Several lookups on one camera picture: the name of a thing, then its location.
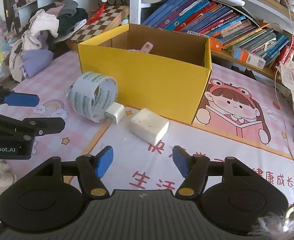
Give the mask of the red tassel ornament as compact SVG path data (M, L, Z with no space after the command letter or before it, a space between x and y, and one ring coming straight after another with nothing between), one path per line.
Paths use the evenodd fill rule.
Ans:
M91 24L94 23L103 13L105 5L107 3L107 0L101 0L101 5L99 7L99 9L97 10L97 12L87 20L87 24Z

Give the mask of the pink cartoon table mat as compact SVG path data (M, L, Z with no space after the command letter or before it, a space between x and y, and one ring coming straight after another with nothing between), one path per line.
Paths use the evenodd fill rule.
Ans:
M70 107L66 94L80 76L78 54L67 52L35 77L16 86L16 91L37 94L37 107L0 106L0 114L18 120L62 117L65 129L59 134L35 139L29 160L12 160L10 166L22 178L43 161L59 156L64 161L82 154L97 154L105 146L114 150L113 162L103 177L109 191L114 189L171 189L182 183L172 161L172 149L181 146L187 153L207 156L212 161L236 157L294 202L294 114L288 102L274 89L232 70L213 65L212 77L243 87L259 103L271 134L267 145L229 135L226 130L210 130L201 125L170 121L165 136L155 145L132 134L128 128L136 109L127 107L120 123L95 123Z

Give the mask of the yellow cardboard box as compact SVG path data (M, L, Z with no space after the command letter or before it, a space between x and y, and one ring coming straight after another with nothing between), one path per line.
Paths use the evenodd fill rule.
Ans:
M152 43L150 53L140 50ZM83 72L113 77L117 101L147 108L163 117L192 124L212 72L210 39L126 24L78 45Z

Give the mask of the clear packing tape roll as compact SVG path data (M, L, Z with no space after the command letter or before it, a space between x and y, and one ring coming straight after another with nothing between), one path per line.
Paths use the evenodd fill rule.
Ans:
M85 72L69 87L67 102L75 113L99 123L105 119L105 111L117 95L118 86L113 77Z

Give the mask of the small white charger plug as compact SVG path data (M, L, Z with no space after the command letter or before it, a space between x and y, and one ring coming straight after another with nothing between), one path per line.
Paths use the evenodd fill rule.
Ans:
M122 104L113 102L105 111L105 117L111 119L114 124L118 124L125 116L125 107Z

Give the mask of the orange white usmile box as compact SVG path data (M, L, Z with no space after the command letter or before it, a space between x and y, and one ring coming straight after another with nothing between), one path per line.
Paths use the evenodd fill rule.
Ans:
M216 39L215 37L209 37L210 39L210 49L212 51L215 51L217 53L220 53L222 51L223 43Z

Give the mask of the pile of clothes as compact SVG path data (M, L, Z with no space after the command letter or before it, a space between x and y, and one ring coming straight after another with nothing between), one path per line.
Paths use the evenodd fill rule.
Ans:
M12 45L9 70L22 82L48 67L58 43L69 39L85 25L88 13L74 0L54 2L31 13L25 31Z

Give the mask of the white large power adapter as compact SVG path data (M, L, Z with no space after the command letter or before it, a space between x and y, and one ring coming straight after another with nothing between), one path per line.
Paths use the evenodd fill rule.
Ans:
M129 122L129 130L140 139L155 146L167 133L169 120L144 108Z

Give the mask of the white shelf upright post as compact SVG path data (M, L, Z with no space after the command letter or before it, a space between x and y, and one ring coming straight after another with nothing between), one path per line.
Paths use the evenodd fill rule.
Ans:
M130 0L129 22L132 24L140 24L141 22L141 0Z

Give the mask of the pink utility knife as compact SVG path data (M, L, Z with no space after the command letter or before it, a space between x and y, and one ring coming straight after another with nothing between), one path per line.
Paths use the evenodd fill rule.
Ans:
M140 49L140 52L148 54L153 49L153 46L154 45L152 43L146 42L144 46Z

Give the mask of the wooden chess board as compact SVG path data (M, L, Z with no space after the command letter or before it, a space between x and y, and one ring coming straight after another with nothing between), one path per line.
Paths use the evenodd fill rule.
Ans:
M118 27L128 16L128 5L106 5L96 21L84 24L67 40L68 48L77 51L79 43Z

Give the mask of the orange white box right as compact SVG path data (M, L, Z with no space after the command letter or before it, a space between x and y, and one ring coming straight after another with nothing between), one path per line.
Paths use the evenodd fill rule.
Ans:
M234 59L257 67L259 69L263 69L266 64L266 61L262 57L241 49L238 46L233 46L231 55Z

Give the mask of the row of leaning books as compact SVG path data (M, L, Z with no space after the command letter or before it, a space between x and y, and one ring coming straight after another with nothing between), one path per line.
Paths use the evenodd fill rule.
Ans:
M222 50L233 46L262 57L265 66L284 64L291 40L243 9L215 0L142 0L153 6L142 25L156 29L215 37Z

